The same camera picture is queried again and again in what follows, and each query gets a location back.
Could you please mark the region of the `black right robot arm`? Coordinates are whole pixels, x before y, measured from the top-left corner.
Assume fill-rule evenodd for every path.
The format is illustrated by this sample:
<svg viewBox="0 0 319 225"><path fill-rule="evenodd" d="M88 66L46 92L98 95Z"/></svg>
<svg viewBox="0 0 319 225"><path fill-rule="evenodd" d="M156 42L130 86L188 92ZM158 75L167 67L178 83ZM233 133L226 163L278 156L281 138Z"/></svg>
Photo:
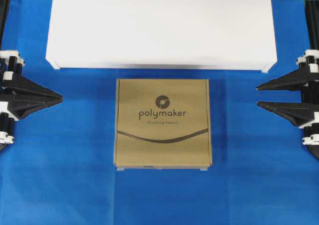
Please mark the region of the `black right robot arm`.
<svg viewBox="0 0 319 225"><path fill-rule="evenodd" d="M257 105L275 113L304 131L302 144L319 145L319 2L305 1L310 49L296 60L298 68L256 87L258 91L288 90L301 93L300 103L261 102Z"/></svg>

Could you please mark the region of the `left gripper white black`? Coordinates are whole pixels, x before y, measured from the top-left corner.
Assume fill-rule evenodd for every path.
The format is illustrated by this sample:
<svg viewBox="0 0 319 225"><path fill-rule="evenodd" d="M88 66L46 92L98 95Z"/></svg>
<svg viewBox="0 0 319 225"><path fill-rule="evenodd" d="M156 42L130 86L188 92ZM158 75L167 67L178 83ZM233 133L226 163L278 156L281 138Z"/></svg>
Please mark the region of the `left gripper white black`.
<svg viewBox="0 0 319 225"><path fill-rule="evenodd" d="M0 51L0 143L13 144L14 122L62 103L62 95L25 78L24 59L17 50Z"/></svg>

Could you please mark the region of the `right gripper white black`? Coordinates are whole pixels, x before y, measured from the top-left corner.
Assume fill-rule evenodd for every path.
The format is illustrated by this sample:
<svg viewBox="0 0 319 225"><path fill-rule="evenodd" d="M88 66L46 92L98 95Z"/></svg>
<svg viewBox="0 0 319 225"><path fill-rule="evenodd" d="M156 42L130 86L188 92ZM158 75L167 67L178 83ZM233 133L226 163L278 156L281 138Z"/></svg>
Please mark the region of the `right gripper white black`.
<svg viewBox="0 0 319 225"><path fill-rule="evenodd" d="M304 130L303 144L319 144L319 51L308 49L297 59L301 72L293 71L256 87L257 91L301 89L302 103L259 101L257 105Z"/></svg>

